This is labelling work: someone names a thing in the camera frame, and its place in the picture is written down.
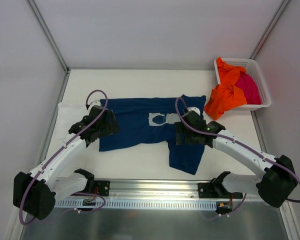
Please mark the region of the blue printed t shirt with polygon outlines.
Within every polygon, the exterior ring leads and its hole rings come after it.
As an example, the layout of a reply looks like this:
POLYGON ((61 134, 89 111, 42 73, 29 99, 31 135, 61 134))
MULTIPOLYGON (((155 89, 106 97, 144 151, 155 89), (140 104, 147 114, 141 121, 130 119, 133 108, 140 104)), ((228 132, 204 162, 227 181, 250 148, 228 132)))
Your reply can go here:
POLYGON ((107 152, 134 147, 139 144, 166 142, 169 149, 171 168, 195 175, 200 165, 205 147, 201 144, 185 143, 177 145, 175 123, 184 113, 176 98, 113 98, 101 99, 102 104, 112 110, 119 132, 106 136, 99 141, 99 151, 107 152))

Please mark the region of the orange t shirt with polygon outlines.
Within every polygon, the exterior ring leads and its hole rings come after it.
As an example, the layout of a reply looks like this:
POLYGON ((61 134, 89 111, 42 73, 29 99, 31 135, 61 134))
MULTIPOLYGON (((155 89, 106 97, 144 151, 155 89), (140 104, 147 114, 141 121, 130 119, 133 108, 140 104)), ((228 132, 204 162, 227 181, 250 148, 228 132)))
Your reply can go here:
POLYGON ((216 66, 220 83, 211 90, 209 101, 204 107, 205 113, 215 121, 226 111, 247 104, 244 91, 236 86, 246 69, 227 64, 221 57, 216 59, 216 66))

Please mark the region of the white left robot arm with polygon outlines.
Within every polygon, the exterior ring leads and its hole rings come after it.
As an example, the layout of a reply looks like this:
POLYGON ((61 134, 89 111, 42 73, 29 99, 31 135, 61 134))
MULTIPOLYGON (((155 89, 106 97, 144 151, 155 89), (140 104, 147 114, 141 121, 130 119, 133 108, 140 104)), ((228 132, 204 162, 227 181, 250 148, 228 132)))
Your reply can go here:
POLYGON ((45 219, 56 203, 75 193, 89 195, 95 188, 93 173, 79 168, 69 177, 59 180, 60 173, 99 138, 119 132, 112 110, 94 105, 89 114, 73 124, 68 134, 50 157, 30 172, 19 172, 13 181, 12 203, 38 220, 45 219))

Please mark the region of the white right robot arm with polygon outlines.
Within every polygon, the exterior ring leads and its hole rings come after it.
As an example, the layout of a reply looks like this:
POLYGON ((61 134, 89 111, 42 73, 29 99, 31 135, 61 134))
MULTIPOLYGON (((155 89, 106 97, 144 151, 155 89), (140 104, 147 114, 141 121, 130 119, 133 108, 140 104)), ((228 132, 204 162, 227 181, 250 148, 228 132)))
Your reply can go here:
POLYGON ((290 158, 258 151, 239 141, 218 122, 207 123, 193 110, 187 111, 174 127, 177 145, 208 146, 227 154, 252 171, 252 175, 222 172, 213 186, 214 193, 220 198, 230 193, 251 194, 279 208, 298 185, 290 158))

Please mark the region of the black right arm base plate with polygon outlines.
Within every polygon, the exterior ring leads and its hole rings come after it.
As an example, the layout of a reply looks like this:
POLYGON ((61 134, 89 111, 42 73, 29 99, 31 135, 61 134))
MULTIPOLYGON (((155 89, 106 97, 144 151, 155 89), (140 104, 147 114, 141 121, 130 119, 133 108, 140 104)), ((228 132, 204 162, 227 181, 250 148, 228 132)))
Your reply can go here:
POLYGON ((241 192, 229 192, 220 183, 199 182, 197 184, 200 199, 242 199, 241 192))

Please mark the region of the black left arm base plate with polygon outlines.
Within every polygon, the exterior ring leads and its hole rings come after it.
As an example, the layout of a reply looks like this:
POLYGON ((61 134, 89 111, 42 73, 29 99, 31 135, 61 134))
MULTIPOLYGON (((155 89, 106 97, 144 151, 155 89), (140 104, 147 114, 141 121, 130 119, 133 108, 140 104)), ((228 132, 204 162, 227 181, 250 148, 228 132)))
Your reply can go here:
POLYGON ((111 182, 109 180, 94 180, 89 181, 87 187, 79 192, 72 193, 72 196, 89 196, 99 195, 108 197, 110 192, 111 182))

